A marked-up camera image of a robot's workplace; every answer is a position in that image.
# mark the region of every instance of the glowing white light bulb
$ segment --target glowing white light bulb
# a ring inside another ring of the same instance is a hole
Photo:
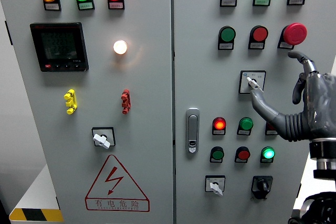
[[[113,45],[113,50],[117,54],[123,55],[127,51],[127,43],[123,40],[117,40]]]

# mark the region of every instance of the warning sign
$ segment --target warning sign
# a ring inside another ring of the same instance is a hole
[[[109,155],[85,197],[86,209],[149,212],[149,199],[114,155]]]

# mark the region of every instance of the yellow terminal connector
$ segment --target yellow terminal connector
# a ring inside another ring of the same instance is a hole
[[[71,115],[75,112],[77,109],[77,99],[75,95],[75,91],[73,89],[70,89],[65,95],[64,99],[66,100],[65,106],[69,107],[67,110],[67,114]]]

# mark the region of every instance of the white switch knob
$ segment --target white switch knob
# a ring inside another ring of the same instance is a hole
[[[110,142],[106,140],[105,136],[100,136],[98,134],[94,135],[93,140],[96,145],[100,145],[104,147],[105,149],[108,149],[110,147]]]
[[[222,190],[220,190],[220,188],[217,184],[210,183],[210,188],[218,196],[221,196],[221,197],[223,196],[223,192],[222,192]]]

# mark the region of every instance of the lightning bolt symbol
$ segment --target lightning bolt symbol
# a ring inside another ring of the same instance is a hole
[[[109,176],[107,177],[107,179],[105,180],[105,182],[110,182],[110,181],[113,181],[113,180],[118,180],[118,182],[115,184],[115,186],[109,190],[109,193],[107,195],[110,195],[111,193],[113,193],[113,189],[120,183],[120,181],[124,178],[123,176],[122,177],[118,177],[118,178],[112,178],[112,175],[116,172],[117,168],[114,167],[112,169],[112,171],[110,172]]]

